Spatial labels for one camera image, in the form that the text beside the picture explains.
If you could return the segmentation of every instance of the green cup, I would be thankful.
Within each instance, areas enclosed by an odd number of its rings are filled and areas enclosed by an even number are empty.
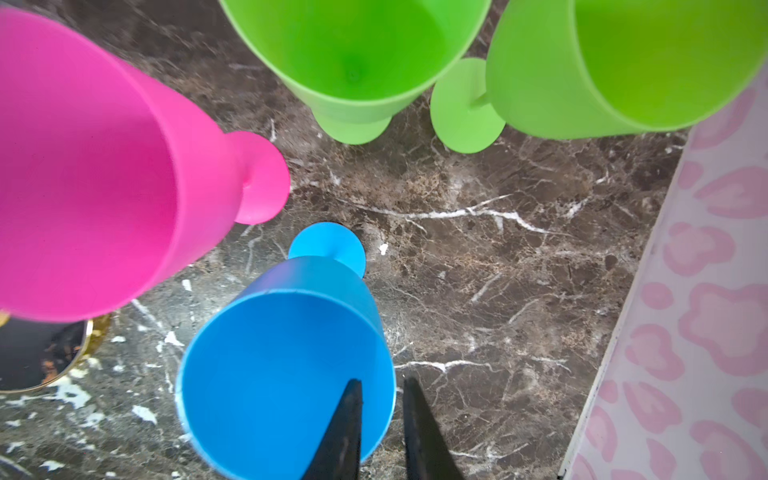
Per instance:
[[[733,100],[766,51],[768,0],[511,0],[486,86],[537,137],[672,131]]]
[[[221,0],[332,138],[364,144],[456,63],[491,0]]]

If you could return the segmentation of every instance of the green cup rim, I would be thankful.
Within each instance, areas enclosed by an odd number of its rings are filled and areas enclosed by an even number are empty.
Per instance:
[[[675,130],[680,130],[681,128],[688,128],[691,125],[697,124],[711,117],[712,115],[716,114],[718,111],[725,108],[731,101],[733,101],[733,99],[738,97],[741,94],[741,92],[744,91],[744,89],[747,88],[750,85],[750,83],[752,83],[752,80],[755,78],[755,75],[757,75],[760,72],[760,69],[763,67],[763,64],[765,64],[765,62],[768,61],[768,50],[765,50],[763,52],[763,56],[757,60],[750,74],[747,75],[742,80],[742,82],[738,85],[738,88],[734,88],[733,91],[730,92],[723,99],[723,101],[720,102],[720,104],[714,106],[711,110],[702,114],[698,118],[694,118],[679,124],[669,124],[669,125],[644,124],[631,117],[628,117],[626,114],[617,110],[616,107],[614,107],[607,100],[607,98],[603,96],[598,86],[594,83],[594,80],[592,80],[592,75],[589,72],[589,68],[587,68],[587,62],[584,60],[584,54],[582,53],[583,50],[581,49],[581,43],[579,42],[578,24],[576,22],[576,1],[577,0],[568,0],[568,30],[569,30],[568,34],[571,36],[573,45],[576,47],[576,52],[575,52],[577,56],[576,65],[578,66],[578,70],[579,70],[579,73],[581,74],[582,80],[584,81],[585,86],[592,93],[594,98],[598,101],[598,103],[603,108],[605,108],[605,110],[608,113],[614,115],[619,120],[623,121],[624,123],[630,125],[633,128],[638,129],[639,131],[675,131]]]
[[[477,36],[480,33],[480,28],[485,23],[486,18],[488,17],[488,11],[491,9],[491,2],[492,0],[475,0],[478,3],[483,3],[481,14],[479,18],[475,21],[475,24],[472,27],[472,31],[474,34],[467,38],[465,43],[462,44],[462,47],[456,52],[456,54],[453,56],[453,58],[445,64],[445,66],[438,71],[438,73],[434,74],[432,77],[430,77],[428,80],[422,82],[421,84],[415,86],[414,88],[411,88],[408,91],[404,91],[402,93],[399,93],[397,95],[393,95],[391,97],[387,98],[379,98],[377,100],[349,100],[347,98],[341,98],[341,97],[334,97],[332,95],[321,93],[317,90],[314,90],[312,88],[307,87],[303,83],[297,81],[294,78],[291,78],[288,74],[286,74],[284,71],[280,70],[278,67],[276,67],[271,61],[269,61],[260,51],[258,48],[256,48],[253,43],[251,43],[250,39],[243,33],[242,29],[240,28],[240,24],[235,21],[234,15],[232,15],[232,12],[230,12],[229,7],[227,6],[227,0],[219,0],[219,4],[221,5],[221,8],[224,10],[224,14],[227,16],[227,18],[230,20],[230,23],[234,27],[237,34],[240,36],[240,39],[245,42],[246,45],[248,45],[248,48],[267,66],[269,69],[274,72],[278,77],[283,79],[284,81],[290,81],[292,84],[302,88],[304,91],[321,98],[325,101],[333,101],[337,103],[347,104],[347,105],[354,105],[354,106],[365,106],[365,107],[372,107],[372,106],[379,106],[379,105],[386,105],[390,104],[396,101],[405,100],[411,97],[417,97],[419,96],[423,91],[425,91],[427,88],[432,86],[441,76],[443,76],[450,68],[455,65],[455,63],[464,57],[467,50],[469,50],[469,47],[472,46],[472,42],[475,41]]]

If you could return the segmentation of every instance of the blue cup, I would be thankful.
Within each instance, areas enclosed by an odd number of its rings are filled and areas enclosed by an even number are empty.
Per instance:
[[[301,478],[350,379],[362,382],[362,459],[395,407],[395,370],[362,281],[365,252],[315,223],[192,340],[176,404],[197,452],[238,480]]]

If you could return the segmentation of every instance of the cup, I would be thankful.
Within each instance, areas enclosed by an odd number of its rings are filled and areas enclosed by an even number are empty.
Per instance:
[[[277,215],[280,152],[39,15],[0,8],[0,309],[116,310]]]
[[[367,458],[395,406],[395,370],[365,252],[337,223],[315,223],[289,259],[251,283],[190,343],[176,405],[197,452],[237,480],[302,478],[346,384],[362,382]]]
[[[93,355],[111,315],[73,323],[41,323],[0,312],[0,393],[51,385]]]
[[[456,63],[491,0],[221,0],[240,37],[345,144],[390,118]]]
[[[764,0],[512,0],[487,63],[435,85],[432,125],[462,153],[505,123],[554,139],[673,131],[733,100],[767,51]]]

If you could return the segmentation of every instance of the pink cup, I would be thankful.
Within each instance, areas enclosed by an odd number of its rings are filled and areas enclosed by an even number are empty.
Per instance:
[[[0,310],[109,313],[277,215],[280,152],[68,28],[0,8]]]

